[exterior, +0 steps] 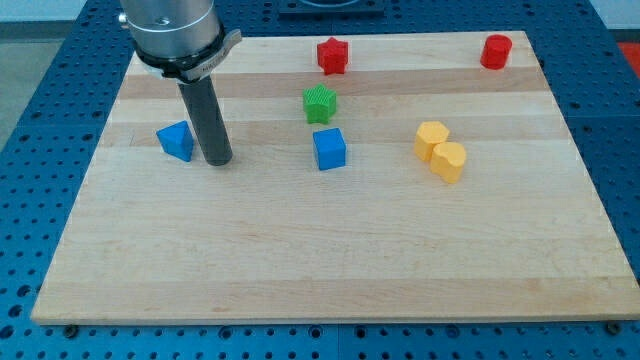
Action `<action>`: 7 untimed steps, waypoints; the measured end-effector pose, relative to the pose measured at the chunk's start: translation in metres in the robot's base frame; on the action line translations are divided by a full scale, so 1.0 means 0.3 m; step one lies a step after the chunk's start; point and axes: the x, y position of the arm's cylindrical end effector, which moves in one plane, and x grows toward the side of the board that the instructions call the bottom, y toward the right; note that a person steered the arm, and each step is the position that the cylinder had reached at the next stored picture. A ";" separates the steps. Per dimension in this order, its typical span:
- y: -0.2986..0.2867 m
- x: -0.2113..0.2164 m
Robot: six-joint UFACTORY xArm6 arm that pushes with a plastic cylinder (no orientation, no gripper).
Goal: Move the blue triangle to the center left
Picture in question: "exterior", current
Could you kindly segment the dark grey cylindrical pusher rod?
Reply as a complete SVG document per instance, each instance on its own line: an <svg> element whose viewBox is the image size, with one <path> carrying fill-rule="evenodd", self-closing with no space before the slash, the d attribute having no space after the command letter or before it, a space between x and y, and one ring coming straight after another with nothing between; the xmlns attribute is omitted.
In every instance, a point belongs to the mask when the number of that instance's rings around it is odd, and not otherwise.
<svg viewBox="0 0 640 360"><path fill-rule="evenodd" d="M178 87L205 161L211 166L227 164L233 151L211 78Z"/></svg>

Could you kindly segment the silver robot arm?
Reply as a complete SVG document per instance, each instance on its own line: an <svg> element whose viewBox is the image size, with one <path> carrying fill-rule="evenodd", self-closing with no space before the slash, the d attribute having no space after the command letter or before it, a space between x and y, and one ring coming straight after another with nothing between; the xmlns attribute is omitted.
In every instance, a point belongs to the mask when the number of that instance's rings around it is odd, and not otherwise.
<svg viewBox="0 0 640 360"><path fill-rule="evenodd" d="M121 0L121 24L147 70L178 84L206 162L227 164L233 157L211 75L242 41L228 30L214 0Z"/></svg>

